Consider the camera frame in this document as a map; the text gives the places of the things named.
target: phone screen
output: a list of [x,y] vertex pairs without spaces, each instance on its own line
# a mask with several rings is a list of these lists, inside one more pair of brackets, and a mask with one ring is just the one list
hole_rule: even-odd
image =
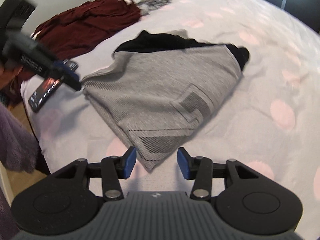
[[[71,60],[65,60],[62,63],[70,67],[70,69],[73,71],[78,68],[77,63]],[[28,100],[32,111],[37,113],[44,105],[44,103],[48,100],[50,95],[52,95],[60,85],[60,80],[55,80],[53,78],[44,80]]]

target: bed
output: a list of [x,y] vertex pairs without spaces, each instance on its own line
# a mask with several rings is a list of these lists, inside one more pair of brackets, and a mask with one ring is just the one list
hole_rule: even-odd
[[[224,163],[235,158],[292,190],[304,206],[296,232],[304,239],[320,236],[320,38],[294,17],[263,0],[172,0],[136,24],[74,60],[83,77],[106,68],[111,53],[141,30],[164,33],[186,29],[198,41],[245,46],[251,58],[244,77],[220,111],[183,145],[192,156]],[[38,114],[28,98],[42,82],[33,77],[21,94],[51,172],[77,158],[99,162],[122,155],[124,144],[82,94],[62,85]],[[132,190],[190,192],[176,153],[151,173],[137,162]],[[213,195],[223,190],[213,180]],[[101,195],[99,179],[90,190]]]

